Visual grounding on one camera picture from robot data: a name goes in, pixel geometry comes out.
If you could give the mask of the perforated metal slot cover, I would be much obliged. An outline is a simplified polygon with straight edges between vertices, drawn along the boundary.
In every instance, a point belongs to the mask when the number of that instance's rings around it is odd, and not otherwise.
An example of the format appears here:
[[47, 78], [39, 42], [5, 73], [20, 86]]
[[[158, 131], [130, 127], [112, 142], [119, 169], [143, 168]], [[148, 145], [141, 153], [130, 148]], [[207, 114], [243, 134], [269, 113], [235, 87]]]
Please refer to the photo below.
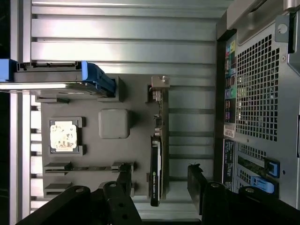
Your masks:
[[242, 179], [245, 183], [251, 184], [251, 175], [243, 169], [237, 169], [237, 176]]
[[257, 158], [259, 160], [263, 160], [263, 158], [266, 157], [265, 151], [258, 150], [256, 148], [253, 148], [248, 145], [241, 144], [241, 143], [238, 144], [238, 151], [240, 151], [246, 155], [249, 155], [253, 158]]

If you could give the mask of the blue slot retention clip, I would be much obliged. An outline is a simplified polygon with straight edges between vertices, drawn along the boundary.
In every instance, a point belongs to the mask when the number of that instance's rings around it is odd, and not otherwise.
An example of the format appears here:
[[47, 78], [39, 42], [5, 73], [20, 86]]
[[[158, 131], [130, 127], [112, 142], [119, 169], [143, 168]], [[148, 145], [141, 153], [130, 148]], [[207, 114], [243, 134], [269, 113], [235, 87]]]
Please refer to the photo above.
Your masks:
[[280, 162], [275, 159], [265, 157], [264, 170], [268, 176], [278, 179], [280, 177]]
[[250, 185], [252, 187], [259, 188], [262, 191], [267, 192], [269, 194], [273, 194], [275, 192], [275, 186], [271, 182], [267, 181], [266, 179], [260, 176], [251, 177]]

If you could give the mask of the grey plastic parts rack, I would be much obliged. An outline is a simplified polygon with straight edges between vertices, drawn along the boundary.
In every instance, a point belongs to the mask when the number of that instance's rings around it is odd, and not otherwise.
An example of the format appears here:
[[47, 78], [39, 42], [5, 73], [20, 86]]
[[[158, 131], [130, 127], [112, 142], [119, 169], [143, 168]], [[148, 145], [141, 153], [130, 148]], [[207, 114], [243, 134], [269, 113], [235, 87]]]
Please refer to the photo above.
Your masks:
[[[151, 75], [114, 75], [115, 97], [71, 95], [43, 98], [41, 104], [44, 198], [73, 186], [97, 189], [116, 180], [120, 166], [132, 166], [130, 196], [149, 198], [151, 141], [156, 103], [147, 103]], [[73, 124], [77, 147], [57, 151], [50, 146], [50, 126]]]

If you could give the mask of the silver CPU chip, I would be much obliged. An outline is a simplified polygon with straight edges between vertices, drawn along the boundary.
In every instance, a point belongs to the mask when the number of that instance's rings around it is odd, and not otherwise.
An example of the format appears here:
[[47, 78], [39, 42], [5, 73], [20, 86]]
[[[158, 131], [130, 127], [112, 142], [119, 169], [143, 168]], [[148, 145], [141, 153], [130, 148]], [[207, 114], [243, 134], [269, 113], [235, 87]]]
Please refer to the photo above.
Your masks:
[[72, 151], [77, 147], [77, 128], [73, 124], [50, 126], [50, 146], [57, 151]]

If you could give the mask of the grey black PC case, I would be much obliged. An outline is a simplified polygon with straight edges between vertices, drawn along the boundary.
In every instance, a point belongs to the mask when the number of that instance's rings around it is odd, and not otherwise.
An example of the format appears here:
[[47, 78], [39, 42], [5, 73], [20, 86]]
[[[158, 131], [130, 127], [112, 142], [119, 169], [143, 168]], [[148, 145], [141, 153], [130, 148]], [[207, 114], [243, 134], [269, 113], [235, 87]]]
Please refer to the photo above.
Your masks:
[[[217, 23], [214, 179], [237, 192], [243, 169], [300, 209], [300, 0], [234, 0]], [[280, 162], [268, 176], [264, 158]]]

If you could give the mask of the silver hard disk blue carrier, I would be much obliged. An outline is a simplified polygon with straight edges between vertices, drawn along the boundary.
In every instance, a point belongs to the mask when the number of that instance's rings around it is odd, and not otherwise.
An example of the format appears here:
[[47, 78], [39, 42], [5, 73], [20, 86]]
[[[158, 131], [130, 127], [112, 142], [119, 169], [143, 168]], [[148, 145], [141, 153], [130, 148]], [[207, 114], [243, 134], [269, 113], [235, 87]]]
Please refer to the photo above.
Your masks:
[[111, 98], [117, 84], [96, 64], [33, 63], [0, 59], [0, 91], [30, 92], [42, 98], [87, 95]]

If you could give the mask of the aluminium frame profile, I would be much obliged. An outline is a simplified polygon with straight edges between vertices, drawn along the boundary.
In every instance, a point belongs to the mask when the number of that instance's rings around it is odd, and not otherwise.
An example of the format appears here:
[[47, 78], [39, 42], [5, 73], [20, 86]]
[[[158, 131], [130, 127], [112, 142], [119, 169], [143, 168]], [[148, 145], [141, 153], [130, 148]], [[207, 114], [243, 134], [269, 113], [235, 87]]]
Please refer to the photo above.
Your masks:
[[[10, 0], [10, 57], [28, 62], [32, 0]], [[30, 109], [28, 93], [10, 94], [9, 225], [30, 214]]]

